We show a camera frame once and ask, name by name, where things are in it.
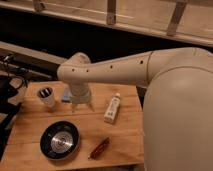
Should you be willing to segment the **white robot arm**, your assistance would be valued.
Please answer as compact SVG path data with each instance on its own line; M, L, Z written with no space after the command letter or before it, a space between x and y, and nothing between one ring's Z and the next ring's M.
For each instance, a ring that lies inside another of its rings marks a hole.
M213 52L154 50L98 63L77 53L57 76L75 103L90 101L90 82L144 87L145 171L213 171Z

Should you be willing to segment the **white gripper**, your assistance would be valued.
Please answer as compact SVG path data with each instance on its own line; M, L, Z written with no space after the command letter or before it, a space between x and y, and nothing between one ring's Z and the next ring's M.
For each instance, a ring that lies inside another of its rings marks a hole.
M72 113L75 112L77 104L87 103L87 106L90 110L94 110L93 104L91 101L91 90L87 83L76 83L68 85L71 96L71 109Z

